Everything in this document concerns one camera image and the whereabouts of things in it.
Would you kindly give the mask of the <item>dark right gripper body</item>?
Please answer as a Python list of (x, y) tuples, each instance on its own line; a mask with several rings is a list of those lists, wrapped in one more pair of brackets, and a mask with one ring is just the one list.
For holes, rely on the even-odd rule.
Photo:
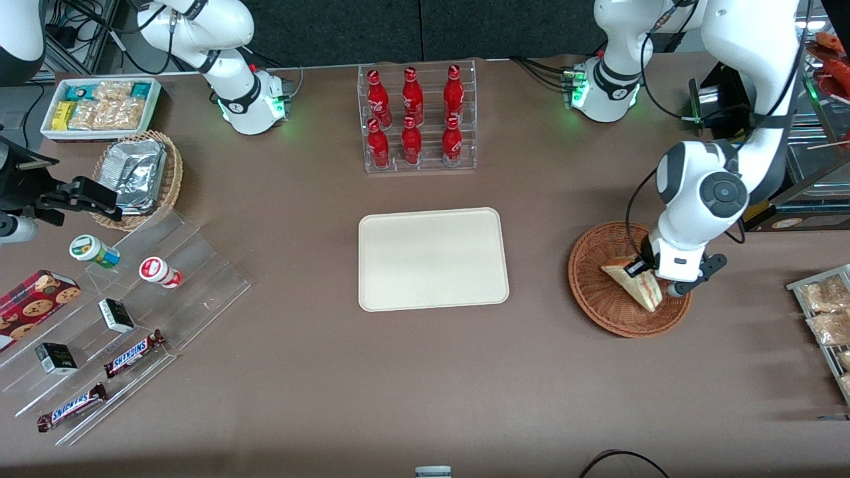
[(60, 203), (56, 202), (55, 193), (60, 181), (52, 177), (48, 167), (59, 164), (60, 160), (21, 147), (4, 137), (2, 146), (2, 210), (58, 208)]

